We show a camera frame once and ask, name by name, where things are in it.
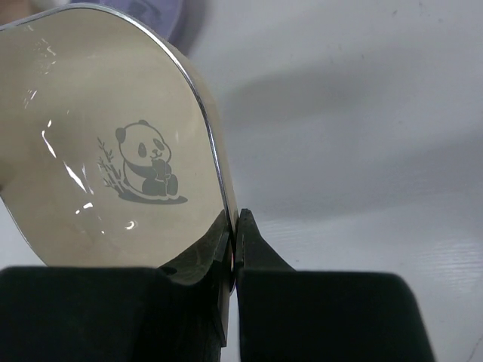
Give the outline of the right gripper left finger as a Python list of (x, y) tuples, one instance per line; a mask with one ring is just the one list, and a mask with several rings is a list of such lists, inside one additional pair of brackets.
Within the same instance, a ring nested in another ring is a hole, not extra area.
[(182, 284), (161, 268), (10, 267), (1, 273), (3, 361), (218, 361), (226, 345), (230, 244)]

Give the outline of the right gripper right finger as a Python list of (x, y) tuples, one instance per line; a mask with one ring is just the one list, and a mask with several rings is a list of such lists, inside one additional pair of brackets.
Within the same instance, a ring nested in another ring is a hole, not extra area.
[(417, 300), (398, 275), (298, 271), (241, 211), (236, 238), (243, 361), (432, 361)]

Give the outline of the cream plate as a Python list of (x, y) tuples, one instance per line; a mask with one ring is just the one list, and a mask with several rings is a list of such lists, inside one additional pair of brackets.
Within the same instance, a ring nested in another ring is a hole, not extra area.
[(238, 210), (214, 98), (146, 24), (77, 3), (1, 27), (1, 199), (46, 265), (220, 270), (228, 329)]

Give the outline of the purple plate upper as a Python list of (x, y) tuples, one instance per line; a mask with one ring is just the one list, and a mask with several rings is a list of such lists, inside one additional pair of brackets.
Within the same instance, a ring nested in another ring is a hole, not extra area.
[(129, 15), (188, 55), (208, 19), (209, 1), (125, 1)]

